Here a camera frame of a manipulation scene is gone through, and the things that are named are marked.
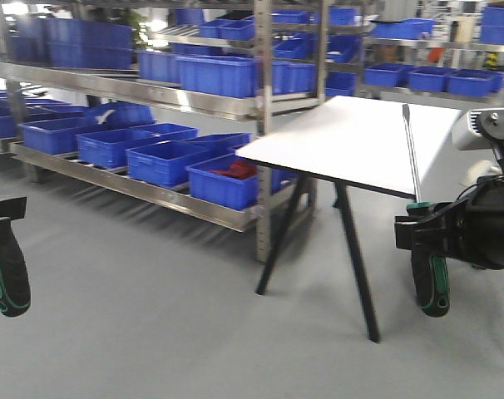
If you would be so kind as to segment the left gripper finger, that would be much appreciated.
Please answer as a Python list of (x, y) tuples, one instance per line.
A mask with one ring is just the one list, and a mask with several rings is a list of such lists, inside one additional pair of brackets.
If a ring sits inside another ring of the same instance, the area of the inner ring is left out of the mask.
[(24, 219), (27, 209), (26, 196), (1, 195), (0, 196), (0, 219), (18, 220)]

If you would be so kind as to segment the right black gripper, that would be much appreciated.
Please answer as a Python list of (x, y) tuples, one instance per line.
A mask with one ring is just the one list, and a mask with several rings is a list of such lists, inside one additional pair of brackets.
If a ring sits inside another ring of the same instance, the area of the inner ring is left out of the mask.
[(442, 250), (485, 269), (504, 269), (504, 177), (483, 176), (453, 202), (409, 204), (394, 220), (398, 249)]

